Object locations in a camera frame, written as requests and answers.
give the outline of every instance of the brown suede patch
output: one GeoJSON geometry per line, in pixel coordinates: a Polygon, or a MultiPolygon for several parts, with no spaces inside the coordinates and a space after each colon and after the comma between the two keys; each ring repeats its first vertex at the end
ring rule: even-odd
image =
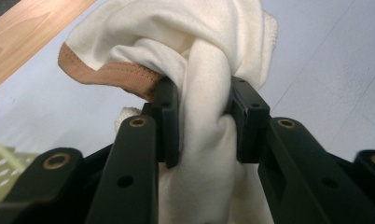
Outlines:
{"type": "Polygon", "coordinates": [[[65,43],[60,49],[59,66],[80,83],[121,87],[149,102],[153,101],[158,82],[163,77],[142,65],[125,62],[107,63],[95,71],[85,65],[65,43]]]}

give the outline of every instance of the plastic basket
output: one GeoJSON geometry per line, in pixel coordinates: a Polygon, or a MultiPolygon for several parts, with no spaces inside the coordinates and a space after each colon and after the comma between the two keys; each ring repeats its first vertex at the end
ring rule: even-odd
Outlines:
{"type": "Polygon", "coordinates": [[[34,153],[14,152],[13,148],[0,145],[0,202],[36,156],[34,153]]]}

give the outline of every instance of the wooden plank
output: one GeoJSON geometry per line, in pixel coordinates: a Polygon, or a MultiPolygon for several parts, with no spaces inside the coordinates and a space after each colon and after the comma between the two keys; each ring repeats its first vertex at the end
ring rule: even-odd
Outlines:
{"type": "Polygon", "coordinates": [[[21,0],[0,17],[0,84],[95,0],[21,0]]]}

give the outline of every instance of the crumpled cloth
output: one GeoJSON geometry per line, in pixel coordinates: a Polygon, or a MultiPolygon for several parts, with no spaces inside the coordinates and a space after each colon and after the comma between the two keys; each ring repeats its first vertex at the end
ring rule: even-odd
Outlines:
{"type": "Polygon", "coordinates": [[[160,223],[272,222],[256,166],[236,160],[224,111],[231,76],[264,83],[276,35],[259,0],[110,0],[62,45],[59,65],[81,83],[149,102],[162,77],[176,84],[181,158],[160,167],[160,223]]]}

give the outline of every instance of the fleece fabric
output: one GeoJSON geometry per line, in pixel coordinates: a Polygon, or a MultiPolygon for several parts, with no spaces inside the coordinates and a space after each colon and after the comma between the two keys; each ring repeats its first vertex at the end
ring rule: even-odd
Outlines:
{"type": "Polygon", "coordinates": [[[259,0],[110,0],[63,43],[59,65],[85,84],[148,101],[169,77],[180,100],[180,162],[160,167],[159,222],[269,223],[255,165],[236,161],[225,115],[230,77],[266,80],[276,20],[259,0]]]}

